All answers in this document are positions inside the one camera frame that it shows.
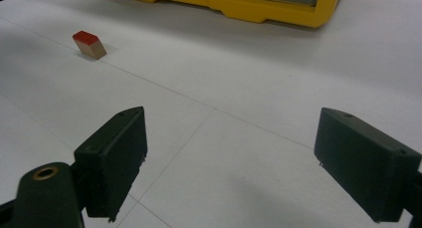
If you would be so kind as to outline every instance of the red painted block top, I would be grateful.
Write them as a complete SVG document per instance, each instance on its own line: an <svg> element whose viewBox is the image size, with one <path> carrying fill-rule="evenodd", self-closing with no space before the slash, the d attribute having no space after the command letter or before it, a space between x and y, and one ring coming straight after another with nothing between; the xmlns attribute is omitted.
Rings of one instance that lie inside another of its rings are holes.
<svg viewBox="0 0 422 228"><path fill-rule="evenodd" d="M97 36L90 34L88 32L85 32L85 31L78 32L77 34L75 34L73 36L73 38L74 38L75 41L79 41L79 42L84 43L86 45L91 45L91 44L100 40Z"/></svg>

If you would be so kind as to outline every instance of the white table surface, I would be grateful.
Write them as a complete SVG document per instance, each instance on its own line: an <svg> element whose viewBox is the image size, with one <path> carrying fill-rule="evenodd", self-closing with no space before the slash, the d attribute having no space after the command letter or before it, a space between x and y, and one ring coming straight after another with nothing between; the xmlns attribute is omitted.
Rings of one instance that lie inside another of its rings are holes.
<svg viewBox="0 0 422 228"><path fill-rule="evenodd" d="M375 224L319 166L322 107L422 152L422 0L341 0L319 29L179 3L0 2L0 202L115 113L145 107L149 154L117 221L91 227ZM72 35L100 37L81 55Z"/></svg>

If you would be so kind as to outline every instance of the yellow container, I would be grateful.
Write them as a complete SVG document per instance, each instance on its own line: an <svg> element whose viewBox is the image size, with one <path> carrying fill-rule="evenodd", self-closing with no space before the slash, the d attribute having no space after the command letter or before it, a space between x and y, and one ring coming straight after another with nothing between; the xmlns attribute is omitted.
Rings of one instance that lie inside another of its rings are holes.
<svg viewBox="0 0 422 228"><path fill-rule="evenodd" d="M140 0L155 2L157 0ZM319 27L334 13L338 0L316 0L314 6L271 0L168 0L206 6L229 18L262 23L274 20L307 27Z"/></svg>

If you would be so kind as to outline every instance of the black robot arm part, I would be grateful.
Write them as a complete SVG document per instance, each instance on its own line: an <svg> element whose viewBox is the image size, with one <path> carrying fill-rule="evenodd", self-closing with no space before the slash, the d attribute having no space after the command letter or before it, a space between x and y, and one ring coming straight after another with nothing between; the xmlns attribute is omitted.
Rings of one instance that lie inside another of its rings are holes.
<svg viewBox="0 0 422 228"><path fill-rule="evenodd" d="M116 114L76 149L71 166L26 173L16 199L0 206L0 228L83 228L84 208L114 221L146 154L143 108Z"/></svg>
<svg viewBox="0 0 422 228"><path fill-rule="evenodd" d="M397 222L406 209L421 226L421 154L354 115L322 109L316 158L374 222Z"/></svg>

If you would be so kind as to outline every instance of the wooden cube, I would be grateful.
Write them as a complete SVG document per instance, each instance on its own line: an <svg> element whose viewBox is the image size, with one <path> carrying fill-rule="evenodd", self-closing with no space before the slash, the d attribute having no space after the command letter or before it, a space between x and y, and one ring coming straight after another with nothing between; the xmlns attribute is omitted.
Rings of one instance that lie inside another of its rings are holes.
<svg viewBox="0 0 422 228"><path fill-rule="evenodd" d="M85 55L97 60L106 55L106 49L97 36L85 31L80 31L75 34L73 38L81 52Z"/></svg>

